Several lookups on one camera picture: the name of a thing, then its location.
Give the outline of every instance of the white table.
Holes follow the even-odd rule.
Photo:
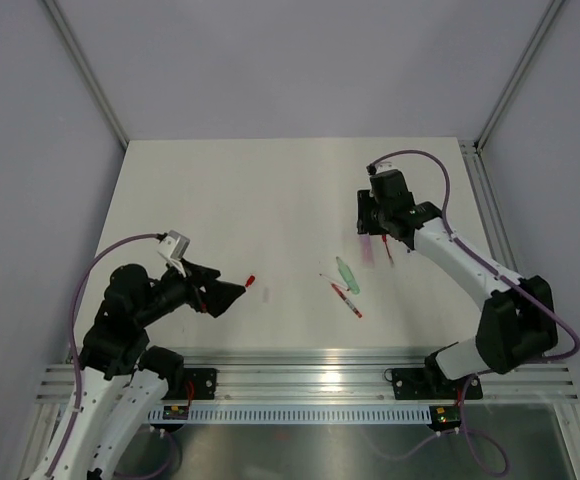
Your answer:
[[[452,181],[449,218],[483,251],[487,243],[454,138],[314,138],[133,141],[125,157],[99,250],[129,235],[178,230],[186,258],[222,279],[257,280],[223,316],[182,307],[148,328],[152,343],[215,351],[438,347],[475,334],[479,311],[438,267],[394,240],[391,268],[380,237],[374,266],[356,233],[356,191],[369,188],[365,166],[400,149],[437,155]],[[424,157],[399,157],[417,202],[441,206],[443,177]],[[349,295],[358,319],[319,277],[338,278],[343,258],[361,287]],[[139,263],[158,278],[155,241],[104,259],[90,277],[76,324],[92,325],[110,273]]]

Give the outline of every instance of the pen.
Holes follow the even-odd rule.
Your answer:
[[[361,318],[363,316],[363,315],[361,315],[361,312],[359,310],[357,310],[357,307],[355,307],[354,304],[350,300],[348,300],[348,297],[346,297],[343,294],[343,292],[341,291],[341,289],[339,287],[337,287],[334,283],[331,283],[330,286],[332,288],[334,288],[334,291],[337,292],[337,295],[339,295],[341,300],[343,300],[345,302],[345,304],[348,305],[348,308],[350,310],[352,310],[357,317]]]

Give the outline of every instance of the green marker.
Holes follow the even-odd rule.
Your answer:
[[[352,274],[352,270],[350,270],[350,267],[347,266],[345,262],[341,260],[341,258],[339,257],[337,257],[337,266],[339,267],[339,273],[341,274],[341,278],[343,278],[343,281],[346,282],[346,285],[348,285],[350,292],[352,292],[355,295],[358,295],[359,292],[361,292],[361,289],[359,288],[359,284],[357,284],[357,281],[354,279],[354,275]]]

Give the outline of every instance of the reflective metal floor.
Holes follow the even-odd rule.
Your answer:
[[[574,479],[556,418],[550,407],[472,406],[471,427],[487,431],[507,450],[515,480]],[[357,480],[485,479],[472,460],[465,439],[450,435],[429,443],[401,462],[388,455],[409,451],[431,434],[425,426],[189,426],[178,431],[178,458],[166,473],[171,480]],[[491,468],[502,461],[494,448],[476,440]],[[145,475],[166,458],[168,442],[139,434],[118,470]]]

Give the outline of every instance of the red pen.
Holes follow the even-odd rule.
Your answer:
[[[348,305],[348,308],[350,310],[352,310],[357,317],[359,317],[359,318],[363,317],[363,315],[361,315],[361,312],[359,310],[357,310],[357,307],[355,307],[354,304],[350,300],[348,300],[348,297],[346,297],[343,294],[343,292],[341,291],[341,289],[339,287],[337,287],[334,283],[331,283],[330,286],[332,288],[334,288],[334,291],[337,292],[337,295],[339,295],[341,300],[343,300],[345,302],[345,304]]]

